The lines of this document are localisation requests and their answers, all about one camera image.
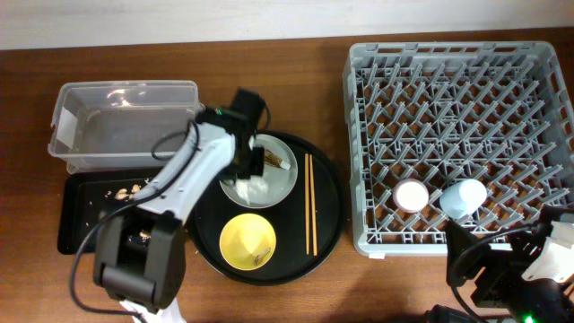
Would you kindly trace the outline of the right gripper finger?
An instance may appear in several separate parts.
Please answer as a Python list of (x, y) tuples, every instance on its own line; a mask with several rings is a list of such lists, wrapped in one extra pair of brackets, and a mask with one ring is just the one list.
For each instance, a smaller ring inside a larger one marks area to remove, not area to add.
[(452, 219), (448, 220), (445, 233), (448, 248), (446, 281), (449, 286), (460, 287), (467, 280), (474, 279), (484, 267), (485, 257), (491, 251), (491, 247), (489, 244), (485, 244), (470, 252), (457, 266), (455, 273), (451, 274), (452, 268), (461, 258), (463, 252), (474, 246), (479, 238)]
[(574, 223), (574, 210), (565, 207), (545, 205), (541, 209), (540, 223), (544, 226), (552, 222)]

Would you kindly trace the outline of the gold foil snack wrapper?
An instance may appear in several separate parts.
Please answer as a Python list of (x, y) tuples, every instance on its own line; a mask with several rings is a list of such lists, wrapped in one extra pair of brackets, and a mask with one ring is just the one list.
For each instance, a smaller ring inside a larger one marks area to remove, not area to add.
[(289, 170), (291, 165), (268, 149), (264, 152), (264, 163), (278, 169)]

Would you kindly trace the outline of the white tissue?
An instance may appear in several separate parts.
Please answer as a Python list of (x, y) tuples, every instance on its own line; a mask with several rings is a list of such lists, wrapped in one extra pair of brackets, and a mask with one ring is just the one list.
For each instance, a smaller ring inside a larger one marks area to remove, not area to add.
[(233, 184), (236, 194), (248, 204), (254, 199), (268, 193), (269, 187), (262, 177), (251, 177), (250, 179), (237, 179)]

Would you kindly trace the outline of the grey round plate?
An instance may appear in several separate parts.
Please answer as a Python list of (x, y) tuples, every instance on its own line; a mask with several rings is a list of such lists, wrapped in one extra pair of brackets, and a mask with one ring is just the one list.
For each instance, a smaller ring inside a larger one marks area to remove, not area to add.
[(281, 157), (291, 165), (289, 170), (278, 169), (264, 165), (261, 176), (268, 184), (269, 190), (266, 195), (254, 198), (249, 204), (239, 198), (233, 189), (236, 180), (222, 180), (220, 186), (225, 195), (238, 205), (247, 208), (261, 209), (276, 205), (284, 200), (292, 191), (298, 178), (298, 163), (292, 149), (278, 137), (272, 135), (258, 135), (256, 145), (263, 146), (274, 154)]

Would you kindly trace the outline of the blue plastic cup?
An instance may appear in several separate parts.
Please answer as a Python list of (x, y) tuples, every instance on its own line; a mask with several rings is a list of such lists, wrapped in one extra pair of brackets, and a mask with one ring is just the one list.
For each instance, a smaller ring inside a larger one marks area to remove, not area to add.
[(476, 179), (462, 180), (443, 191), (439, 197), (441, 210), (452, 219), (475, 212), (486, 200), (487, 190)]

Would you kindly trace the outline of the wooden chopstick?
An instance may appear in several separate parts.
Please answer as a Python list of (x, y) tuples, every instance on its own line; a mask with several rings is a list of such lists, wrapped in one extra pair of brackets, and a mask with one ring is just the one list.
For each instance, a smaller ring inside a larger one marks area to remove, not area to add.
[(315, 194), (315, 175), (313, 156), (309, 155), (309, 189), (310, 189), (310, 210), (311, 210), (311, 229), (313, 239), (313, 256), (317, 256), (317, 208), (316, 208), (316, 194)]
[(305, 242), (306, 242), (306, 254), (309, 255), (309, 154), (304, 155), (304, 197), (305, 197)]

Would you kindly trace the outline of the yellow bowl with food scraps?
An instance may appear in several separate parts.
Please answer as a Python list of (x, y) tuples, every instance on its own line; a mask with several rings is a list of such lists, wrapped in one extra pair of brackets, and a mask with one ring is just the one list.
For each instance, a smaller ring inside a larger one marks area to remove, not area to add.
[(266, 218), (258, 214), (240, 214), (224, 225), (219, 249), (231, 267), (253, 271), (271, 259), (276, 243), (274, 227)]

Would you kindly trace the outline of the pink plastic cup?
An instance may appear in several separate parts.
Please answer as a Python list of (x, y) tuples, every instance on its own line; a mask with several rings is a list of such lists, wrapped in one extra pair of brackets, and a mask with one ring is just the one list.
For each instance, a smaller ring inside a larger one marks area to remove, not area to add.
[(416, 179), (405, 179), (393, 188), (392, 197), (396, 207), (407, 213), (420, 212), (430, 201), (426, 186)]

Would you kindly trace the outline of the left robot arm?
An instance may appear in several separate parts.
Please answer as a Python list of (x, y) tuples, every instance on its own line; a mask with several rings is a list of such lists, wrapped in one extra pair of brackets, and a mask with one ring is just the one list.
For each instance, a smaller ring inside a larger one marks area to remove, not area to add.
[(229, 108), (199, 112), (156, 177), (90, 232), (94, 283), (122, 303), (120, 315), (136, 322), (182, 320), (176, 295), (186, 272), (187, 218), (215, 179), (262, 174), (264, 151), (255, 138), (267, 110), (259, 94), (240, 89)]

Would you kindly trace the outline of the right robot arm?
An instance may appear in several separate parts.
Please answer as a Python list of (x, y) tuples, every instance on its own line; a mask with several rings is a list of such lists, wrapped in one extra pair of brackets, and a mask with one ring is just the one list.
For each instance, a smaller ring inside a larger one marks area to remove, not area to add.
[(446, 282), (471, 320), (483, 322), (458, 289), (473, 280), (477, 308), (505, 309), (516, 322), (571, 322), (573, 210), (545, 206), (533, 223), (481, 238), (448, 221)]

